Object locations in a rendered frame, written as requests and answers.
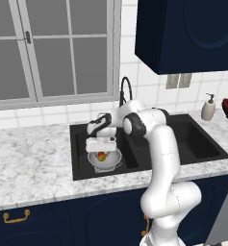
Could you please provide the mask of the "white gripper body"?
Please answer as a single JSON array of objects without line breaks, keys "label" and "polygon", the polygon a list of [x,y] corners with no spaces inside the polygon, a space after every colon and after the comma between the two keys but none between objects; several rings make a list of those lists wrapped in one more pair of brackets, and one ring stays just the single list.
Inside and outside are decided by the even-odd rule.
[{"label": "white gripper body", "polygon": [[109,141],[107,143],[101,143],[97,140],[88,139],[86,142],[86,151],[91,152],[112,152],[116,150],[116,142]]}]

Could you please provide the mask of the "black curved faucet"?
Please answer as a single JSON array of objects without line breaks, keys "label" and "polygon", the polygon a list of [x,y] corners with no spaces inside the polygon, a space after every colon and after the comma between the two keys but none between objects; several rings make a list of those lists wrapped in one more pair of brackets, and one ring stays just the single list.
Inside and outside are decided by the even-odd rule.
[{"label": "black curved faucet", "polygon": [[119,107],[123,106],[127,100],[125,99],[125,91],[128,91],[129,101],[133,100],[132,85],[128,77],[124,76],[120,83],[119,91]]}]

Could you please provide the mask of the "black double sink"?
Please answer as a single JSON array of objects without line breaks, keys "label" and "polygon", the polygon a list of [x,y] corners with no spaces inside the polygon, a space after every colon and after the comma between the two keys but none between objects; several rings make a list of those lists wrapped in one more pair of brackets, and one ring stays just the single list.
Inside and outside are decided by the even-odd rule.
[{"label": "black double sink", "polygon": [[[188,114],[171,115],[168,125],[175,134],[182,165],[228,159],[227,152]],[[122,154],[121,165],[114,171],[96,173],[88,161],[86,152],[87,125],[71,125],[69,130],[74,181],[151,169],[147,140],[145,138],[130,138],[122,129],[118,128],[116,146]]]}]

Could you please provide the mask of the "navy cupboard door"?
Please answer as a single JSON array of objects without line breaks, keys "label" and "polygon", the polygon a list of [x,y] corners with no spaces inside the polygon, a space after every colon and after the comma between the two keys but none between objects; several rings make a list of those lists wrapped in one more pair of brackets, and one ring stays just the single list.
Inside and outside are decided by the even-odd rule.
[{"label": "navy cupboard door", "polygon": [[140,208],[145,188],[67,202],[74,246],[139,246],[147,222]]},{"label": "navy cupboard door", "polygon": [[186,244],[205,243],[228,194],[228,175],[193,180],[202,193],[201,203],[179,225],[178,235]]}]

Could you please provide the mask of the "navy drawer front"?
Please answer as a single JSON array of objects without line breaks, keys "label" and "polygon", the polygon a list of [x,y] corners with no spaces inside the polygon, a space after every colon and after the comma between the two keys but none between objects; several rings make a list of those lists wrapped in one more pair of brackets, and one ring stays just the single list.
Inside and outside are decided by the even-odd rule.
[{"label": "navy drawer front", "polygon": [[1,210],[0,246],[73,246],[67,203]]}]

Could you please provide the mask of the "grey framed window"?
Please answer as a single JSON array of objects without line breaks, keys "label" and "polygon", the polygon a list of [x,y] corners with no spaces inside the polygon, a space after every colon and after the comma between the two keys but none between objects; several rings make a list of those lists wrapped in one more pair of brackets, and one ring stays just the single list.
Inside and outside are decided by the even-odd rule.
[{"label": "grey framed window", "polygon": [[0,110],[116,100],[120,16],[121,0],[0,0]]}]

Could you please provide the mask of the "beige soap dispenser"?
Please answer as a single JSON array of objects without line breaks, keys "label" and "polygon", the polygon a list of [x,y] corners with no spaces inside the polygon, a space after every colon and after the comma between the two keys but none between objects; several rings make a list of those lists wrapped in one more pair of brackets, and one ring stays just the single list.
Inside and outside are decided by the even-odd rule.
[{"label": "beige soap dispenser", "polygon": [[215,113],[215,101],[214,101],[214,95],[209,94],[210,100],[206,101],[203,105],[202,111],[201,111],[201,118],[205,121],[210,121]]}]

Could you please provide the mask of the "grey window latch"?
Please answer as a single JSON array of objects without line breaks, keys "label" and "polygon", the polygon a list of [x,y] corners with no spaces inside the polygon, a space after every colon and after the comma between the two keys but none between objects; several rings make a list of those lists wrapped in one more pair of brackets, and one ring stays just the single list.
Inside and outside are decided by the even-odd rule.
[{"label": "grey window latch", "polygon": [[30,33],[29,31],[26,31],[25,32],[25,37],[22,38],[22,39],[18,39],[19,41],[22,41],[22,40],[26,40],[28,44],[31,44],[32,41],[31,41],[31,36],[30,36]]}]

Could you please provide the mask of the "grey wall socket plate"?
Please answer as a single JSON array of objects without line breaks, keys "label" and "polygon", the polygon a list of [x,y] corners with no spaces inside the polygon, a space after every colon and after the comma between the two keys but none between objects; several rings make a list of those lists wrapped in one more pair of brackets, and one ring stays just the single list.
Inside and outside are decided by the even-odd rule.
[{"label": "grey wall socket plate", "polygon": [[192,74],[169,74],[166,80],[166,89],[186,88],[190,86]]}]

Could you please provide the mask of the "navy wall cupboard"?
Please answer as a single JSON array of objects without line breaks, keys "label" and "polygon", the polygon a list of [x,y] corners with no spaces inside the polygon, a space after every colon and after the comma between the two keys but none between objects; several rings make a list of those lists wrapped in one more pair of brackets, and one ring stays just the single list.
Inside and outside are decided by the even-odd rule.
[{"label": "navy wall cupboard", "polygon": [[139,0],[135,55],[159,75],[228,70],[228,0]]}]

